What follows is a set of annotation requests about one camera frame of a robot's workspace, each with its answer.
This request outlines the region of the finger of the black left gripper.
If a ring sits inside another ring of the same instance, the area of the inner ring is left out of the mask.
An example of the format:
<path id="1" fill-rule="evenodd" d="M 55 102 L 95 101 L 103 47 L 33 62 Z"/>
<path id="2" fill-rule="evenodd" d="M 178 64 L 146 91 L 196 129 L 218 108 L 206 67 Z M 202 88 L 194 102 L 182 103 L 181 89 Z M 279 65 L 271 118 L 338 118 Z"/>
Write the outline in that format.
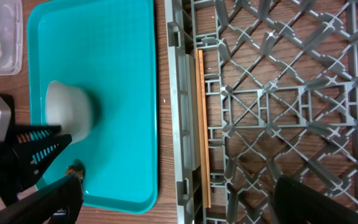
<path id="1" fill-rule="evenodd" d="M 22 144 L 41 140 L 57 135 L 61 131 L 60 125 L 28 125 L 20 124 L 11 128 L 6 135 L 9 144 Z"/>
<path id="2" fill-rule="evenodd" d="M 13 146 L 12 150 L 18 166 L 20 191 L 35 185 L 71 141 L 70 134 L 63 134 Z"/>

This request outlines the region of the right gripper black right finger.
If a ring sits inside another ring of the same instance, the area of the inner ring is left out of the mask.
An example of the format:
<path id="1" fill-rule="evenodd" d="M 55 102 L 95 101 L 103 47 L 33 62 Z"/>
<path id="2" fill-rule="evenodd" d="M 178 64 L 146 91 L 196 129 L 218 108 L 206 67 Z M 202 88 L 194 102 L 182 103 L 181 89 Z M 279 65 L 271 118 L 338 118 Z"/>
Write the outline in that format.
<path id="1" fill-rule="evenodd" d="M 281 175 L 273 194 L 280 223 L 358 224 L 358 213 L 306 185 Z"/>

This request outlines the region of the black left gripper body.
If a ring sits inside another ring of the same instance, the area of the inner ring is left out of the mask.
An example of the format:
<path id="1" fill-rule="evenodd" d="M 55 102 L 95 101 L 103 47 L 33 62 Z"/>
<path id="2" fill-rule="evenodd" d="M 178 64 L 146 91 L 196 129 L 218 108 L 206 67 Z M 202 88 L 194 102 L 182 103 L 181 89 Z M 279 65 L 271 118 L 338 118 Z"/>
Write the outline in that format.
<path id="1" fill-rule="evenodd" d="M 19 166 L 14 152 L 18 144 L 0 142 L 0 198 L 5 206 L 19 201 Z"/>

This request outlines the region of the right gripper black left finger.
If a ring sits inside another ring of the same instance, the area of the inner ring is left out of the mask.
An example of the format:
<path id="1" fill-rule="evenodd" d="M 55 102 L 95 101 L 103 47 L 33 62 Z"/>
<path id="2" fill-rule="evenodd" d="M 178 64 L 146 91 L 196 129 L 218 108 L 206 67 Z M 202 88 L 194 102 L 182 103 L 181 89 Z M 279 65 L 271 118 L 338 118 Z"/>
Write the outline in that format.
<path id="1" fill-rule="evenodd" d="M 0 210 L 0 224 L 75 223 L 82 204 L 81 180 L 70 174 Z"/>

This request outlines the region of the brown food scrap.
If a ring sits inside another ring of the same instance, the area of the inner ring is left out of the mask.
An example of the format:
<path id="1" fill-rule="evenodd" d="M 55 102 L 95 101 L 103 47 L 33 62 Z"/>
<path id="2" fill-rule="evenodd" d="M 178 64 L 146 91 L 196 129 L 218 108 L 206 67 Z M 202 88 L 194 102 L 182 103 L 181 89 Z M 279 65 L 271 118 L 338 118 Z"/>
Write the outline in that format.
<path id="1" fill-rule="evenodd" d="M 85 178 L 85 167 L 79 160 L 75 160 L 74 163 L 67 167 L 65 175 L 74 174 L 81 181 Z"/>

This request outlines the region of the grey bowl with rice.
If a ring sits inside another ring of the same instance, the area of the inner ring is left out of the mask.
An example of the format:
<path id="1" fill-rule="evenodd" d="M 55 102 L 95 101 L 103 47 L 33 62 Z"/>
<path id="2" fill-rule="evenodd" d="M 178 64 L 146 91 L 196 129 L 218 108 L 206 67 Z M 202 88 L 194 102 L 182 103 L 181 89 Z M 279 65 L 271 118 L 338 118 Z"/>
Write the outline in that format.
<path id="1" fill-rule="evenodd" d="M 59 125 L 61 134 L 69 134 L 76 144 L 93 128 L 93 109 L 89 96 L 77 86 L 52 81 L 45 100 L 45 116 L 49 125 Z"/>

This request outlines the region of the wooden chopstick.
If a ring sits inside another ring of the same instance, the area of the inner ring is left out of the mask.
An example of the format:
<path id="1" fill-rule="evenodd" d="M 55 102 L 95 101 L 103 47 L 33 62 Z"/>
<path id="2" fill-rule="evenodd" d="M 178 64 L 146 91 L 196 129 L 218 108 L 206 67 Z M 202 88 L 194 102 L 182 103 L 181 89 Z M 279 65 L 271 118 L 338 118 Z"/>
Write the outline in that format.
<path id="1" fill-rule="evenodd" d="M 203 106 L 201 95 L 201 76 L 200 76 L 200 57 L 198 48 L 195 49 L 195 66 L 196 66 L 196 95 L 197 95 L 197 110 L 198 110 L 198 129 L 200 142 L 200 166 L 201 166 L 201 188 L 203 194 L 203 208 L 208 208 L 208 186 L 207 186 L 207 171 L 206 171 L 206 154 L 204 145 L 204 124 L 203 124 Z"/>
<path id="2" fill-rule="evenodd" d="M 203 119 L 203 134 L 204 134 L 204 157 L 205 157 L 205 167 L 206 167 L 206 186 L 207 186 L 207 197 L 208 197 L 208 208 L 211 208 L 211 178 L 210 178 L 210 168 L 209 168 L 209 149 L 208 149 L 208 124 L 206 117 L 206 90 L 205 90 L 205 78 L 204 78 L 204 61 L 203 61 L 203 51 L 201 49 L 197 50 L 198 53 L 198 65 L 200 71 L 200 87 L 201 87 L 201 107 L 202 107 L 202 119 Z"/>

